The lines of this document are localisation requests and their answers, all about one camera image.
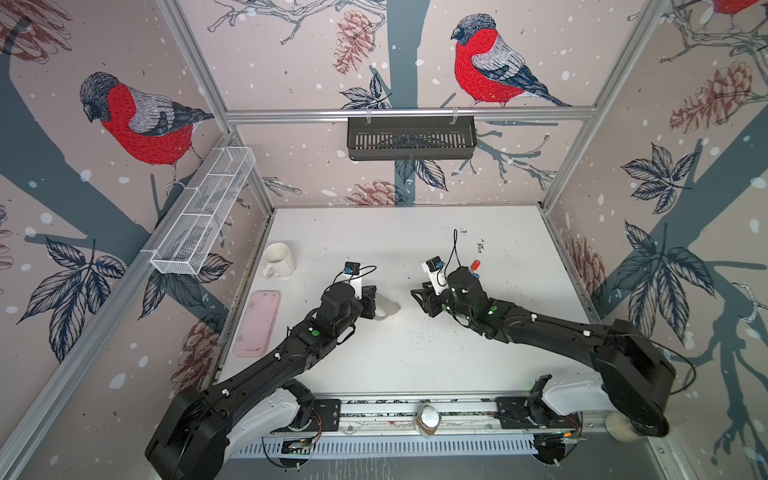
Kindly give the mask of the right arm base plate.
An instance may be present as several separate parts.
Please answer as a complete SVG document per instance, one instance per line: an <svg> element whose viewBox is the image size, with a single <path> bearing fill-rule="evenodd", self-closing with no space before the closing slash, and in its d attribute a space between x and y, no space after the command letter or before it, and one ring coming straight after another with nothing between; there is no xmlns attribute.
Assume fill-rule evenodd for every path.
<svg viewBox="0 0 768 480"><path fill-rule="evenodd" d="M495 418L505 430L578 430L581 426L578 417L557 414L542 400L530 402L527 397L497 397L495 405Z"/></svg>

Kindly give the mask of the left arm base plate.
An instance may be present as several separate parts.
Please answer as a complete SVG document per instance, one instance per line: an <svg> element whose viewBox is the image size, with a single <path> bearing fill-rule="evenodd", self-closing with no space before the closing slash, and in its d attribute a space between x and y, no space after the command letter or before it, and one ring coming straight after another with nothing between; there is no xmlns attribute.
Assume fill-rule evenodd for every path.
<svg viewBox="0 0 768 480"><path fill-rule="evenodd" d="M296 416L281 432L337 432L341 418L339 399L316 399L299 405Z"/></svg>

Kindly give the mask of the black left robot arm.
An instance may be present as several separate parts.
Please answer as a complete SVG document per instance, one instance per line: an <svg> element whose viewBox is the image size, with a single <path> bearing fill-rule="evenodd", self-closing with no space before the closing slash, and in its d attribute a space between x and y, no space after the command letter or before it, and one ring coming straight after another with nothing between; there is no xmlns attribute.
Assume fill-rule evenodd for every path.
<svg viewBox="0 0 768 480"><path fill-rule="evenodd" d="M297 376L376 314L375 286L335 283L271 352L240 373L172 400L145 450L162 479L213 479L233 454L269 433L310 425L314 395Z"/></svg>

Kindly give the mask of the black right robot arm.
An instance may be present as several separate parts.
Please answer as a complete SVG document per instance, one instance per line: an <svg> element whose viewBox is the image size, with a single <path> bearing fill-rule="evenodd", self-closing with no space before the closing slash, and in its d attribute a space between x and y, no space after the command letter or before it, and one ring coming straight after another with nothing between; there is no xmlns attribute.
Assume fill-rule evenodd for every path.
<svg viewBox="0 0 768 480"><path fill-rule="evenodd" d="M641 435L669 433L665 409L676 370L633 324L582 324L540 315L488 296L467 267L457 268L445 280L425 282L410 294L431 318L447 313L488 340L536 347L592 368L612 406Z"/></svg>

